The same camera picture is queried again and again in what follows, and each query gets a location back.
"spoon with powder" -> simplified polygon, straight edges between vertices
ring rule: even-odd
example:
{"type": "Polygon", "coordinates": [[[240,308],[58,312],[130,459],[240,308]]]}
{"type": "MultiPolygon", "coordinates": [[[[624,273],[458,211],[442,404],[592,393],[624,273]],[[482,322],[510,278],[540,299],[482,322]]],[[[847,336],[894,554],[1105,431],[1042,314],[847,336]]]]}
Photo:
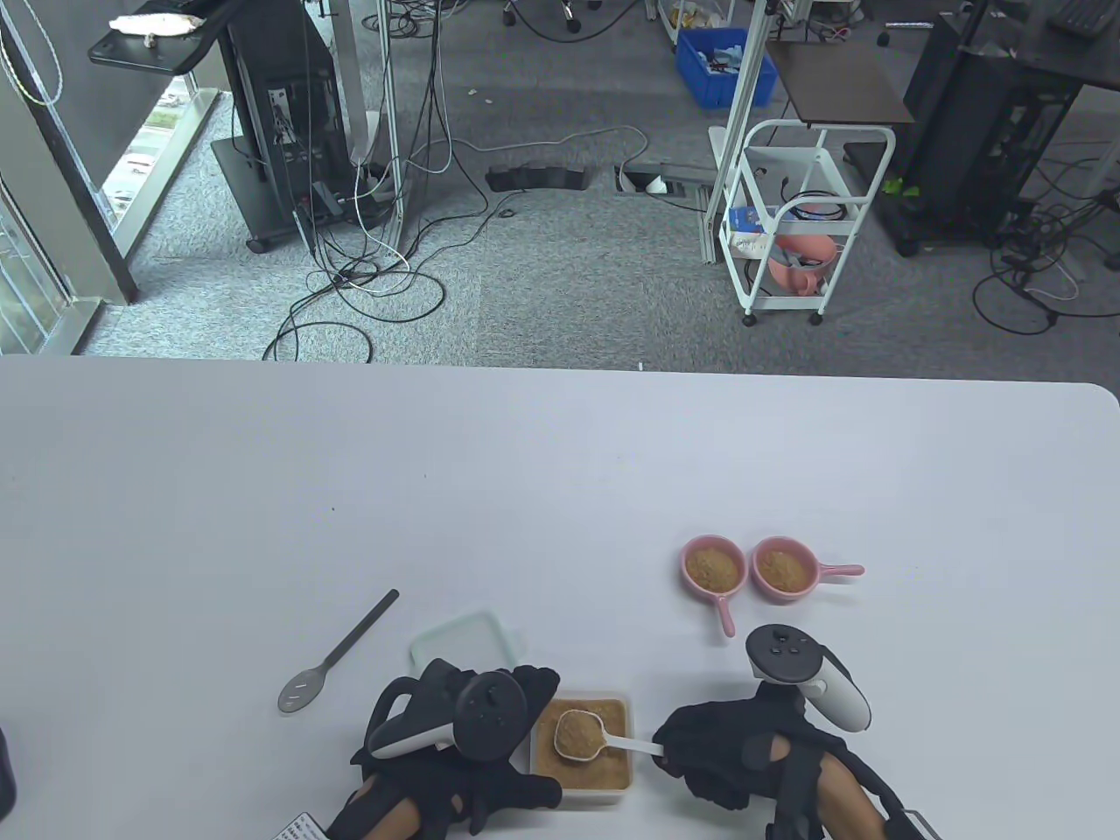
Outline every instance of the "spoon with powder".
{"type": "Polygon", "coordinates": [[[603,718],[594,711],[580,709],[569,709],[560,716],[556,735],[552,736],[552,746],[561,758],[572,762],[594,760],[606,747],[655,756],[665,754],[665,748],[660,744],[610,735],[603,725],[603,718]]]}

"black glove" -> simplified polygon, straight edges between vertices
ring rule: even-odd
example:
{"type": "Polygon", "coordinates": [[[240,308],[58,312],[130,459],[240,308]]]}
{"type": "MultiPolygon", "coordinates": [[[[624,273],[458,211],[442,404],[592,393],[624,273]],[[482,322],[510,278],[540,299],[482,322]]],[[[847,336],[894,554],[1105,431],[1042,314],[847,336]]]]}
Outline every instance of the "black glove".
{"type": "MultiPolygon", "coordinates": [[[[513,679],[525,694],[529,715],[524,735],[528,736],[556,694],[560,676],[547,668],[521,665],[513,670],[513,679]]],[[[510,755],[493,762],[472,762],[455,747],[442,750],[428,747],[399,758],[379,759],[370,755],[364,744],[351,764],[362,767],[363,778],[376,778],[368,793],[352,797],[335,818],[326,832],[330,840],[361,840],[403,800],[411,800],[420,811],[423,840],[442,840],[452,822],[467,819],[470,833],[477,834],[492,813],[506,808],[560,804],[559,782],[519,773],[510,764],[510,755]],[[456,810],[454,797],[463,803],[461,810],[456,810]]]]}
{"type": "Polygon", "coordinates": [[[750,795],[775,800],[775,820],[767,838],[801,837],[797,819],[808,820],[810,840],[823,828],[816,812],[816,783],[825,753],[838,758],[856,781],[879,797],[887,812],[888,840],[921,840],[902,802],[842,738],[821,731],[804,718],[805,701],[790,685],[764,682],[750,700],[685,706],[669,716],[653,740],[665,747],[659,767],[684,783],[693,795],[737,811],[750,795]],[[790,754],[771,760],[774,736],[790,741],[790,754]]]}

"pink bowl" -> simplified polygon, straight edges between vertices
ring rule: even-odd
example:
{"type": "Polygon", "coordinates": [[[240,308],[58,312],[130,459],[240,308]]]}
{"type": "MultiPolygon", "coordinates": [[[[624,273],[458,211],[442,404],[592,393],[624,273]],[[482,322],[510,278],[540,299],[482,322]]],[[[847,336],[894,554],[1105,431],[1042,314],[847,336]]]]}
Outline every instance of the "pink bowl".
{"type": "Polygon", "coordinates": [[[827,563],[822,563],[808,547],[796,540],[791,540],[788,536],[767,538],[755,545],[750,552],[750,579],[763,595],[773,600],[797,600],[813,591],[816,585],[821,582],[821,578],[836,575],[856,577],[862,575],[865,571],[866,569],[862,566],[828,566],[827,563]],[[809,586],[799,592],[786,592],[767,584],[758,570],[758,561],[768,551],[784,551],[796,559],[809,575],[809,586]]]}
{"type": "Polygon", "coordinates": [[[685,587],[704,600],[710,600],[716,605],[716,610],[719,613],[719,623],[724,625],[724,633],[728,638],[734,638],[735,622],[731,620],[731,613],[727,608],[727,599],[739,591],[747,582],[747,559],[743,554],[743,549],[727,538],[717,536],[716,534],[706,534],[703,536],[697,536],[693,540],[689,540],[684,548],[681,549],[681,576],[684,578],[685,587]],[[687,566],[689,556],[693,551],[699,551],[700,549],[719,549],[731,558],[739,569],[739,582],[726,592],[709,592],[690,578],[687,566]]]}

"white spoon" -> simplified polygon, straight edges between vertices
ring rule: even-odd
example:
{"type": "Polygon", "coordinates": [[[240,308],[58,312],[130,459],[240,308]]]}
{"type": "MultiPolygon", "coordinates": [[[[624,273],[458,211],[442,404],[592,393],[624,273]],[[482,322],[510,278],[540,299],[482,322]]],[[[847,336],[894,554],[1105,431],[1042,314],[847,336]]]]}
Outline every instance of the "white spoon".
{"type": "Polygon", "coordinates": [[[596,715],[594,711],[584,711],[581,709],[569,709],[557,720],[557,730],[552,736],[552,747],[557,750],[557,755],[567,758],[571,762],[591,762],[595,760],[599,753],[601,753],[606,747],[616,747],[617,749],[628,749],[632,753],[646,753],[647,755],[663,756],[665,755],[665,748],[660,744],[654,744],[647,740],[636,740],[634,738],[623,738],[618,735],[610,735],[607,731],[606,726],[603,724],[603,718],[596,715]],[[569,718],[570,722],[575,721],[575,718],[569,716],[586,715],[588,718],[595,720],[595,725],[599,727],[599,734],[603,736],[603,743],[599,748],[595,750],[594,755],[590,756],[576,756],[564,753],[560,747],[560,730],[563,728],[564,718],[569,718]]]}

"blue box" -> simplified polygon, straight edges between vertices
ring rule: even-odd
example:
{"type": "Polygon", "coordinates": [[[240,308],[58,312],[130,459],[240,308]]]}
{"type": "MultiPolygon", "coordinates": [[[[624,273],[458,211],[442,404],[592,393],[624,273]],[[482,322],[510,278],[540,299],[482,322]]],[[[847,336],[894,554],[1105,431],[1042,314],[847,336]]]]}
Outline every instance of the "blue box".
{"type": "MultiPolygon", "coordinates": [[[[681,29],[676,40],[676,69],[700,108],[719,111],[731,106],[739,74],[710,73],[708,56],[717,49],[736,45],[746,49],[746,29],[681,29]]],[[[758,84],[755,86],[754,106],[766,108],[774,97],[776,85],[777,68],[769,56],[764,54],[758,84]]]]}

